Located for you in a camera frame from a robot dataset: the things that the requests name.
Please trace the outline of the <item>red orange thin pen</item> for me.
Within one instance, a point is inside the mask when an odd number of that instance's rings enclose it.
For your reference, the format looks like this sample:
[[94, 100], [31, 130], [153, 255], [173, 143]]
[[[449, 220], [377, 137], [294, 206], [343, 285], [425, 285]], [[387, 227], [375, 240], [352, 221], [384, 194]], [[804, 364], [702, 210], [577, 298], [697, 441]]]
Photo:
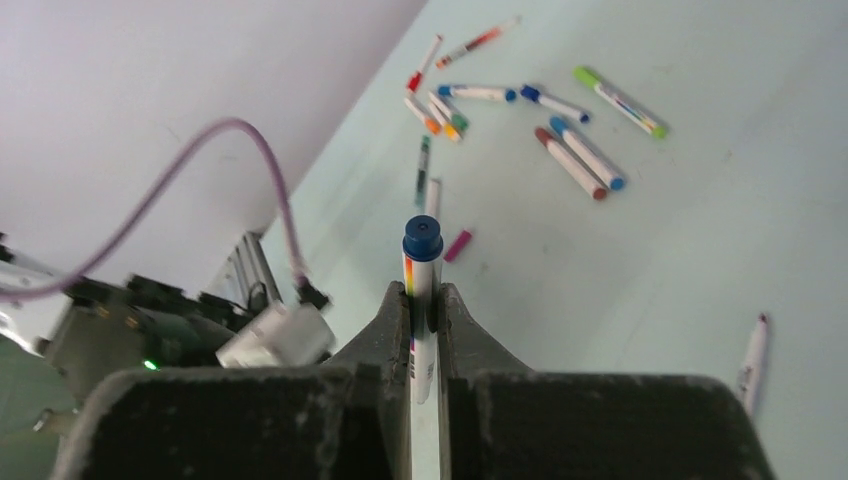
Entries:
[[485, 32], [482, 32], [481, 34], [477, 35], [475, 38], [465, 42], [460, 46], [457, 46], [453, 50], [449, 51], [447, 54], [441, 56], [435, 63], [436, 68], [446, 68], [447, 66], [455, 63], [457, 60], [463, 58], [467, 54], [501, 37], [506, 31], [520, 24], [521, 21], [521, 16], [515, 16], [505, 22], [502, 22], [499, 25], [495, 25], [489, 28]]

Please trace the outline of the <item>green capped marker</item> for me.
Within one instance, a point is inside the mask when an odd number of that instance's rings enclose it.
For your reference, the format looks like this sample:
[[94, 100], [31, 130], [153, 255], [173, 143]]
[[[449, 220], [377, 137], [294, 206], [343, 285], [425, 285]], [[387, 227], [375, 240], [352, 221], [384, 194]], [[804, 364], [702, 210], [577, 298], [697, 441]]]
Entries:
[[445, 96], [438, 94], [435, 91], [428, 93], [430, 100], [443, 113], [460, 133], [464, 133], [469, 127], [468, 118], [461, 113]]

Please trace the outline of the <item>left aluminium frame rail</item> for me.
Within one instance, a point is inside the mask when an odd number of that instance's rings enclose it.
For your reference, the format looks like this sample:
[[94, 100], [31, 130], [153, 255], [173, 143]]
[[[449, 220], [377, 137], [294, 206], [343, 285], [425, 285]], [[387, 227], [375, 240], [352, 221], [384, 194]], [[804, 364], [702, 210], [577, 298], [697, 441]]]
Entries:
[[258, 232], [245, 232], [205, 292], [248, 311], [261, 312], [268, 304], [281, 301], [260, 240]]

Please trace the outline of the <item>light green marker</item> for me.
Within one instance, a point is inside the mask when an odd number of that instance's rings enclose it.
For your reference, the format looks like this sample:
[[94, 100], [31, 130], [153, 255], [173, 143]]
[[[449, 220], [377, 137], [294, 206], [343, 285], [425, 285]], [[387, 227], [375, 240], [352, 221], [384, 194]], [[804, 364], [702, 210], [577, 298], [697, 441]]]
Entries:
[[667, 136], [668, 129], [658, 117], [604, 80], [594, 70], [578, 66], [573, 70], [573, 74], [581, 84], [593, 90], [651, 137], [664, 139]]

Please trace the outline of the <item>blue marker beside brown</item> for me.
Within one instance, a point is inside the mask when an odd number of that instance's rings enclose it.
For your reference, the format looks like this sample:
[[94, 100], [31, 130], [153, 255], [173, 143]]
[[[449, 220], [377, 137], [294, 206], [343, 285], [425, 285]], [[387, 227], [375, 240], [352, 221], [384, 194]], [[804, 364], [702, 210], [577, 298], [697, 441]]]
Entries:
[[620, 191], [625, 187], [625, 178], [619, 170], [563, 117], [552, 116], [549, 119], [549, 126], [605, 187], [612, 191]]

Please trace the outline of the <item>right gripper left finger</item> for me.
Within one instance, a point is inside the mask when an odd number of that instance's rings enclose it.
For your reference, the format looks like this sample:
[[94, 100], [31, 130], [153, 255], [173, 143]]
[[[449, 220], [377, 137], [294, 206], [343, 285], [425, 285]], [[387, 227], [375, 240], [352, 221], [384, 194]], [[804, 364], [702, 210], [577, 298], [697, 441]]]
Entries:
[[325, 362], [125, 370], [89, 397], [56, 479], [407, 479], [409, 303], [389, 283], [375, 317]]

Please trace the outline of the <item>blue marker white body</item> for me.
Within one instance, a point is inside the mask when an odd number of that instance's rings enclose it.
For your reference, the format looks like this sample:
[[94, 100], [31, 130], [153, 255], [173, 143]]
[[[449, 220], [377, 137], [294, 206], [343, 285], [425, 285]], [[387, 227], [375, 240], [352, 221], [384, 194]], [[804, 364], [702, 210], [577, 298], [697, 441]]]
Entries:
[[416, 404], [424, 404], [429, 398], [435, 370], [436, 327], [430, 323], [443, 245], [441, 227], [434, 217], [420, 214], [406, 223], [402, 260], [411, 323], [409, 376]]

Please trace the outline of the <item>yellow capped marker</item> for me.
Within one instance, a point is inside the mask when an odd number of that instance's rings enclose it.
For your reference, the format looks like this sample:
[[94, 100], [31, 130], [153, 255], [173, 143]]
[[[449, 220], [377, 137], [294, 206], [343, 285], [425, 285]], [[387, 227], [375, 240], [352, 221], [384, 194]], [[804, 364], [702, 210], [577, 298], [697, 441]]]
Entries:
[[454, 143], [459, 143], [462, 140], [462, 135], [459, 131], [450, 123], [448, 117], [442, 112], [442, 110], [436, 105], [436, 103], [432, 100], [428, 101], [428, 109], [432, 116], [436, 119], [436, 121], [441, 126], [441, 130], [444, 135], [450, 139]]

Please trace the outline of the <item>dark green thin pen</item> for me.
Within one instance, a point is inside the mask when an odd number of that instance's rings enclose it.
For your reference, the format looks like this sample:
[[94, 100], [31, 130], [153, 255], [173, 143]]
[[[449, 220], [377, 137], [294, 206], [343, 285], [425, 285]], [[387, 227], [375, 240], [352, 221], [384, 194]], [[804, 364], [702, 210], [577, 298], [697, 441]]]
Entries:
[[425, 202], [430, 160], [430, 145], [431, 137], [429, 135], [423, 135], [419, 148], [414, 197], [415, 205], [419, 208], [423, 207]]

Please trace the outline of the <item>magenta pen cap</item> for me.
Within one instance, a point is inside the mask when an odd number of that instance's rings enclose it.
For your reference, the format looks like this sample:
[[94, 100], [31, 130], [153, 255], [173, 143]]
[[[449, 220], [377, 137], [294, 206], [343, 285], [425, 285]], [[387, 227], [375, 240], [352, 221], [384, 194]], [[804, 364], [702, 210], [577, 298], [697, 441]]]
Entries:
[[473, 239], [473, 232], [471, 230], [463, 229], [460, 233], [457, 234], [455, 239], [451, 242], [450, 246], [446, 250], [443, 259], [446, 263], [453, 263], [456, 259], [461, 255], [463, 250], [470, 244]]

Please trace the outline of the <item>orange capped marker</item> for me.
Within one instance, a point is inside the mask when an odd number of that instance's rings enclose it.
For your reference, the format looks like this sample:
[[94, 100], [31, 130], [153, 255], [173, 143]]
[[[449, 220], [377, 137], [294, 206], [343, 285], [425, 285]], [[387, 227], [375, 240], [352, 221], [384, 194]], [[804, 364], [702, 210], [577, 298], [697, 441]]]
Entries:
[[413, 115], [434, 135], [441, 132], [441, 124], [427, 111], [414, 96], [408, 95], [404, 103]]

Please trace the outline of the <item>brown capped marker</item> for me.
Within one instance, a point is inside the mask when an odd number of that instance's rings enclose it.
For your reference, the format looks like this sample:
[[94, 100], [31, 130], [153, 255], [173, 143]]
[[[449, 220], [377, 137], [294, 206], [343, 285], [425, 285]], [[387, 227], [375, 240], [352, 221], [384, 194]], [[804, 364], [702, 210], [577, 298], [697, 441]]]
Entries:
[[594, 200], [601, 201], [606, 198], [606, 188], [593, 176], [593, 174], [570, 153], [565, 146], [557, 141], [552, 133], [543, 127], [536, 127], [534, 134], [537, 140], [547, 149], [549, 154], [556, 159], [569, 175], [580, 185], [580, 187]]

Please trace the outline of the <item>red capped marker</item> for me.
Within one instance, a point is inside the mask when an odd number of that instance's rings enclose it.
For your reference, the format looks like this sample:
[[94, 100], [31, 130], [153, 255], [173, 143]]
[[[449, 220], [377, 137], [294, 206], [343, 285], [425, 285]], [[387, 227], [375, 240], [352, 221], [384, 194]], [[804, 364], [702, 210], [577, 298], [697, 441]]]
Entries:
[[418, 91], [427, 70], [432, 65], [436, 54], [438, 53], [442, 42], [443, 36], [441, 34], [436, 34], [418, 68], [414, 71], [406, 83], [406, 91], [409, 94], [414, 94]]

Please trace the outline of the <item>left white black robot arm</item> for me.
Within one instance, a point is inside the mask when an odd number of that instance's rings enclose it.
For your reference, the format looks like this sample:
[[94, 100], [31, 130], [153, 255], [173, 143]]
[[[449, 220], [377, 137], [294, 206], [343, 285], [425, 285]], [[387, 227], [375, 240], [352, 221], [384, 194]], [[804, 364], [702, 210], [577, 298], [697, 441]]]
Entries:
[[120, 285], [83, 277], [38, 300], [1, 304], [1, 433], [36, 431], [76, 410], [127, 369], [215, 367], [217, 350], [280, 293], [246, 232], [212, 283], [194, 297], [140, 275]]

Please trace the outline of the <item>dark blue capped marker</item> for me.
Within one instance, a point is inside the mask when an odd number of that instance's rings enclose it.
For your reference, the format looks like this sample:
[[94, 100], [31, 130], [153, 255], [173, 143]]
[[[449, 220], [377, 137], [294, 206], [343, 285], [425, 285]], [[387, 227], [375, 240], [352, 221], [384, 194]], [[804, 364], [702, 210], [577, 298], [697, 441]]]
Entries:
[[522, 85], [519, 93], [526, 100], [544, 106], [581, 124], [587, 124], [591, 121], [590, 114], [585, 109], [559, 97], [552, 96], [529, 84]]

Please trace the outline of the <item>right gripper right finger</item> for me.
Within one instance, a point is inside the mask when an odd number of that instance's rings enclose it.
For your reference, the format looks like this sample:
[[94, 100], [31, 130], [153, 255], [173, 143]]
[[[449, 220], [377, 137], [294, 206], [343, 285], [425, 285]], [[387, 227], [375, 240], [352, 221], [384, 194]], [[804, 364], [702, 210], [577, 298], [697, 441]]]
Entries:
[[752, 421], [699, 375], [531, 369], [439, 295], [445, 479], [771, 479]]

